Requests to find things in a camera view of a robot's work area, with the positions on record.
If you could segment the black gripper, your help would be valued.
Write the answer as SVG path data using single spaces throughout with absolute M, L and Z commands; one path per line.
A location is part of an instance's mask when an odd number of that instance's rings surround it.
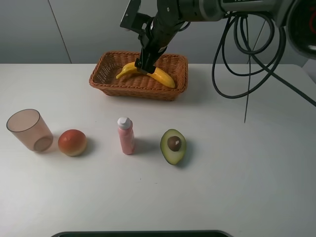
M 156 69 L 154 64 L 160 58 L 160 52 L 165 51 L 185 23 L 178 4 L 158 4 L 157 10 L 140 39 L 142 49 L 134 64 L 150 74 Z

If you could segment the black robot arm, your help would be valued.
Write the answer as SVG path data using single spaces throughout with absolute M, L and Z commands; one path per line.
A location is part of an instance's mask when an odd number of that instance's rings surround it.
M 292 47 L 301 55 L 316 57 L 316 2 L 314 0 L 158 0 L 157 13 L 142 43 L 135 66 L 153 73 L 154 63 L 185 22 L 211 22 L 225 13 L 265 13 L 277 27 L 286 27 Z

